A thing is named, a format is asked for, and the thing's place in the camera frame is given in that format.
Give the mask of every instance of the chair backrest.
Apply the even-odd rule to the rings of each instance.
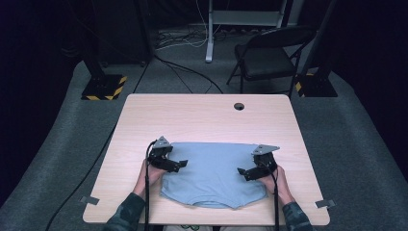
[[[290,26],[265,31],[246,44],[246,48],[287,47],[306,45],[316,36],[316,30],[310,26]]]

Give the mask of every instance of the folded t-shirt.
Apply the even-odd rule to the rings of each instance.
[[[258,144],[174,142],[172,161],[188,160],[179,172],[163,176],[161,195],[183,204],[237,209],[268,196],[263,183],[246,181],[237,167],[255,167],[252,151]]]

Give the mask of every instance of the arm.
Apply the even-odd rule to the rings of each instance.
[[[273,175],[278,185],[278,196],[282,203],[282,211],[285,216],[286,227],[290,231],[313,231],[314,228],[309,221],[309,218],[302,211],[300,206],[297,204],[296,200],[289,190],[288,181],[286,180],[285,170],[278,166],[278,168],[273,172]],[[273,193],[275,188],[275,182],[271,175],[262,177],[258,179],[265,184],[268,191]]]
[[[149,166],[149,183],[153,185],[165,173],[165,170]],[[144,209],[146,163],[140,169],[138,181],[133,191],[119,205],[116,213],[105,224],[103,231],[136,231],[140,214]]]

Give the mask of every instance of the wooden tabletop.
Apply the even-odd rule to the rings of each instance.
[[[242,110],[235,109],[237,103]],[[148,144],[165,136],[169,142],[233,142],[280,146],[273,152],[285,169],[289,187],[314,225],[330,217],[286,95],[263,94],[131,94],[120,115],[88,204],[85,222],[106,222],[135,186]],[[273,225],[273,196],[240,209],[183,205],[150,189],[150,223],[207,225]],[[280,215],[280,223],[285,223]]]

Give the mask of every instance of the tape piece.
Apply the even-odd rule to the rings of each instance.
[[[318,209],[322,207],[327,207],[328,209],[333,206],[336,206],[336,202],[334,202],[334,200],[320,200],[320,201],[316,201],[315,204],[316,204],[316,207],[318,207]]]
[[[92,196],[82,196],[82,198],[79,201],[82,203],[86,203],[86,204],[97,205],[99,202],[99,199],[94,198]]]

